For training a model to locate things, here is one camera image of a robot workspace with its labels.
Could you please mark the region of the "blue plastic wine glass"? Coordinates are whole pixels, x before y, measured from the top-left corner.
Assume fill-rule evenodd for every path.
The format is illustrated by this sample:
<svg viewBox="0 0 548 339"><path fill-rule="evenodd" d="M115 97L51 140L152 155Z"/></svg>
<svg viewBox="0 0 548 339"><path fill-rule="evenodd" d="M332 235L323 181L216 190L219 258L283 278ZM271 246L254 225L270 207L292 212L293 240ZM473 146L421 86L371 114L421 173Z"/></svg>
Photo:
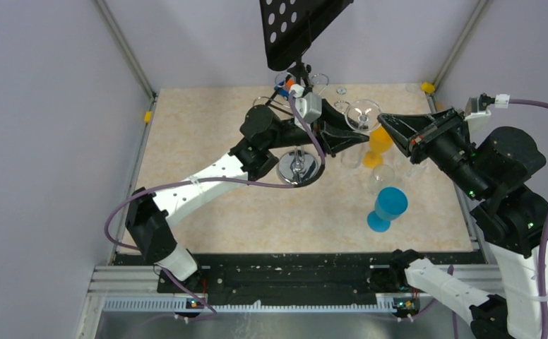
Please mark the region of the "blue plastic wine glass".
<svg viewBox="0 0 548 339"><path fill-rule="evenodd" d="M367 224L375 232L386 232L408 206L407 196L402 190L392 186L386 187L379 191L374 209L367 216Z"/></svg>

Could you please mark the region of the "yellow plastic wine glass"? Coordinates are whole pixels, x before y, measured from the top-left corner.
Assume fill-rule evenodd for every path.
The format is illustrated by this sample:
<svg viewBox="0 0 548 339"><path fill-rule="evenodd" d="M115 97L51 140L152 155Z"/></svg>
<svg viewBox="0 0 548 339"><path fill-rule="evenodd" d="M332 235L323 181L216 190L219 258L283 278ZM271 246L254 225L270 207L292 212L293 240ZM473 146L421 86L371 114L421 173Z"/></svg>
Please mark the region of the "yellow plastic wine glass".
<svg viewBox="0 0 548 339"><path fill-rule="evenodd" d="M362 164L368 168L375 168L383 164L383 154L393 146L393 140L381 126L369 134L369 149L366 151Z"/></svg>

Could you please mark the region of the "clear wine glass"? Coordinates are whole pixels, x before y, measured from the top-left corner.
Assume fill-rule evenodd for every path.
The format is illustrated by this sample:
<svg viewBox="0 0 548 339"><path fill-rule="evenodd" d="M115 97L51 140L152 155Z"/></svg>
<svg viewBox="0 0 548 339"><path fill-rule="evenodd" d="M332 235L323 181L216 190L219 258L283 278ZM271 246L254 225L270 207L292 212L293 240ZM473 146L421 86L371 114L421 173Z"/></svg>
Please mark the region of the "clear wine glass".
<svg viewBox="0 0 548 339"><path fill-rule="evenodd" d="M428 163L426 161L419 164L409 164L404 172L406 180L417 179L421 177L427 170Z"/></svg>
<svg viewBox="0 0 548 339"><path fill-rule="evenodd" d="M377 165L369 176L369 193L377 196L382 189L393 186L395 180L395 171L392 167L385 164Z"/></svg>
<svg viewBox="0 0 548 339"><path fill-rule="evenodd" d="M338 108L345 118L345 122L352 131L361 136L369 137L371 132L380 127L378 115L381 113L380 106L373 100L361 99L354 102L337 101ZM340 154L340 161L343 166L351 170L357 169L368 151L369 142L359 143L349 147Z"/></svg>

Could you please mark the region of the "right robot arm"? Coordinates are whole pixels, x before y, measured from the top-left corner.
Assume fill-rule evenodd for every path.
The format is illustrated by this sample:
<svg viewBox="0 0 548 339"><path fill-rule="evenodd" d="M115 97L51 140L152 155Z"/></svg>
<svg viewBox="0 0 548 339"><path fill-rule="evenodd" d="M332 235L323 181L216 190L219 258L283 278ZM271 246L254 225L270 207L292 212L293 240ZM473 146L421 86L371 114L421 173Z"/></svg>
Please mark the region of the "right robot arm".
<svg viewBox="0 0 548 339"><path fill-rule="evenodd" d="M465 133L467 117L381 114L379 123L410 162L431 160L469 198L501 274L503 295L467 285L414 250L394 251L388 280L411 287L454 311L476 338L548 338L548 202L526 181L546 162L526 132L494 129L481 145Z"/></svg>

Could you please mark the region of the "clear wine glass back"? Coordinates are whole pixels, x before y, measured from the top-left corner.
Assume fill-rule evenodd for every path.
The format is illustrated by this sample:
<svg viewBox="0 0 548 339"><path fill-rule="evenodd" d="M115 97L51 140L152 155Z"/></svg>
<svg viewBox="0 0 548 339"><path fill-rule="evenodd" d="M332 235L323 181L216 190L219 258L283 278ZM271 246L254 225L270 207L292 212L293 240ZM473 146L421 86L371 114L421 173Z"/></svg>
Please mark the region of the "clear wine glass back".
<svg viewBox="0 0 548 339"><path fill-rule="evenodd" d="M345 118L345 122L352 131L361 136L369 137L371 132L380 127L378 115L381 113L380 106L373 100L361 99L354 102L337 101L338 108ZM368 151L369 142L359 143L349 147L340 154L340 161L343 166L351 170L357 169Z"/></svg>

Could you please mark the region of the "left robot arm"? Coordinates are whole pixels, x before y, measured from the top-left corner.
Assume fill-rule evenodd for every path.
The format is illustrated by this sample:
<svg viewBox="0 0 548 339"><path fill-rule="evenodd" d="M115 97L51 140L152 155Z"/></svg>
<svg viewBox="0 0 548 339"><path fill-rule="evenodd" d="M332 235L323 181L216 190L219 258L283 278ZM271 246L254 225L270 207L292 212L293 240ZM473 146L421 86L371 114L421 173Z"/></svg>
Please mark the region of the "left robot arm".
<svg viewBox="0 0 548 339"><path fill-rule="evenodd" d="M174 283L192 292L201 283L201 269L191 252L180 244L172 227L187 215L218 196L243 186L270 187L262 182L279 163L273 154L277 148L313 145L315 164L308 168L306 179L273 184L274 189L298 189L315 183L326 168L326 157L366 143L368 132L378 127L370 109L336 110L317 97L310 103L306 97L290 105L292 117L281 119L268 105L254 105L240 126L242 138L218 160L186 179L152 188L140 188L124 202L128 208L125 226L149 265L165 269Z"/></svg>

